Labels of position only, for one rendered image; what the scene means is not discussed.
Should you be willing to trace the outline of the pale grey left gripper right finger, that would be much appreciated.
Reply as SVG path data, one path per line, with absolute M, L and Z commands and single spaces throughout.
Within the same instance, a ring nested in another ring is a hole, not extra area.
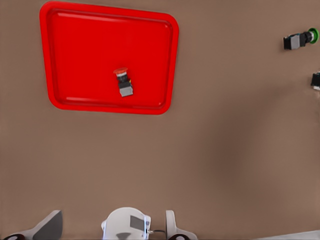
M 177 227 L 175 213 L 173 210 L 166 210 L 165 224 L 167 240 L 198 240 L 198 237 L 194 233 Z

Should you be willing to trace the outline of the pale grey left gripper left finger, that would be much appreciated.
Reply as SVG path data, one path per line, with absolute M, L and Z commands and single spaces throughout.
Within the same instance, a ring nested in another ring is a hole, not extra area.
M 12 233 L 1 240 L 60 240 L 63 233 L 63 212 L 54 210 L 35 227 Z

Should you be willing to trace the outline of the red plastic tray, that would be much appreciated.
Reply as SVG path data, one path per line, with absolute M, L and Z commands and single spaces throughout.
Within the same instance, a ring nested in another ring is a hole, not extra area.
M 179 25 L 167 13 L 48 1 L 39 11 L 47 94 L 58 109 L 161 115 L 171 105 Z M 122 97 L 114 70 L 128 68 Z

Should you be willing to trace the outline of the red push-button switch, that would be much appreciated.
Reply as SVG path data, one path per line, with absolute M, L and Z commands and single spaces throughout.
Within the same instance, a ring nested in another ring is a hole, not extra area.
M 121 67 L 113 71 L 118 81 L 119 93 L 123 98 L 133 95 L 133 86 L 127 71 L 127 67 Z

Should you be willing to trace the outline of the black switch with white base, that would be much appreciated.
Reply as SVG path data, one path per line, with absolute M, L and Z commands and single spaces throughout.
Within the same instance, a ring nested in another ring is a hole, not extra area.
M 320 71 L 312 74 L 310 86 L 317 91 L 320 91 Z

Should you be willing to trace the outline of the green push-button switch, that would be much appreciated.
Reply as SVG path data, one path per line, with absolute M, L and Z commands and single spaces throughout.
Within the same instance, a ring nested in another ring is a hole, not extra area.
M 320 32 L 316 28 L 310 28 L 302 33 L 295 33 L 283 38 L 283 48 L 285 50 L 297 50 L 307 44 L 315 44 L 320 38 Z

